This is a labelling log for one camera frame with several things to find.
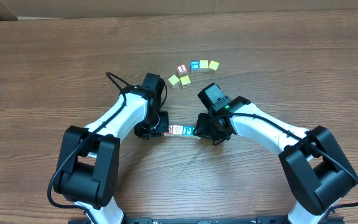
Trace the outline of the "red apple block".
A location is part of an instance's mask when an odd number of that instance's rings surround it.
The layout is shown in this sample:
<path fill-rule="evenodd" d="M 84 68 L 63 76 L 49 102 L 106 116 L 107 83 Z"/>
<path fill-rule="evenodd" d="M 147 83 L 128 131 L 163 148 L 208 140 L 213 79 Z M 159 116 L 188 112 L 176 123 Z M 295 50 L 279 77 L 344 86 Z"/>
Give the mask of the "red apple block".
<path fill-rule="evenodd" d="M 163 133 L 164 136 L 173 136 L 173 126 L 168 126 L 168 131 Z"/>

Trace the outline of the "white picture block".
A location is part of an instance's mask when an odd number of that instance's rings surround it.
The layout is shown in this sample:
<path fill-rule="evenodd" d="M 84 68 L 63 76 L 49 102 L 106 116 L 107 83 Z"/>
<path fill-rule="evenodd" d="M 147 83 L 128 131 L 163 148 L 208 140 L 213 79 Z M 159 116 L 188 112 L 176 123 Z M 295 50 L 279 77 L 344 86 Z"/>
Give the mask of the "white picture block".
<path fill-rule="evenodd" d="M 173 125 L 172 134 L 174 136 L 183 136 L 183 126 L 181 126 L 181 125 Z"/>

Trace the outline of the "blue P block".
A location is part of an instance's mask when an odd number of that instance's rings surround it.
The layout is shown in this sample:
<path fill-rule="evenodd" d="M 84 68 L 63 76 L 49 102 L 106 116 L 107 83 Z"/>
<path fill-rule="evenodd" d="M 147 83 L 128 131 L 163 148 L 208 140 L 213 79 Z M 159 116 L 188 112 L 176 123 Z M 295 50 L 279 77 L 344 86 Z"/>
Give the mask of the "blue P block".
<path fill-rule="evenodd" d="M 193 130 L 194 127 L 192 126 L 183 126 L 182 136 L 184 138 L 193 138 L 194 137 Z"/>

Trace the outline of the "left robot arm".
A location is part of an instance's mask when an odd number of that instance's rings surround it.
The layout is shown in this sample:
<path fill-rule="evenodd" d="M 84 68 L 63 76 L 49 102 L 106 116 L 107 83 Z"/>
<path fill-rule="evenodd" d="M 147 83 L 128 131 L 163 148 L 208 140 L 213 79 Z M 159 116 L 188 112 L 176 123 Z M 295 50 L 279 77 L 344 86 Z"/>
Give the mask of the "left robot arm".
<path fill-rule="evenodd" d="M 125 223 L 117 206 L 119 149 L 133 131 L 141 139 L 163 136 L 169 130 L 168 113 L 161 108 L 167 86 L 147 73 L 141 85 L 119 87 L 117 102 L 84 128 L 70 126 L 64 133 L 57 168 L 47 189 L 57 208 L 79 209 L 87 223 Z"/>

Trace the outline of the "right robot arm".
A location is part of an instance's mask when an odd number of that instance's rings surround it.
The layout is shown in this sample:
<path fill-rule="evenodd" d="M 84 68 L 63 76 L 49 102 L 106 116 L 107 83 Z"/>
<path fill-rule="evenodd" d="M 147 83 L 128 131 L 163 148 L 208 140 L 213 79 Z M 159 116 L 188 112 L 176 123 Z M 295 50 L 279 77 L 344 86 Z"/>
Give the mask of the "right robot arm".
<path fill-rule="evenodd" d="M 198 93 L 207 113 L 200 113 L 195 136 L 213 145 L 232 135 L 249 138 L 280 160 L 296 204 L 287 223 L 327 223 L 337 202 L 356 186 L 357 174 L 330 130 L 284 123 L 250 100 L 230 99 L 211 83 Z"/>

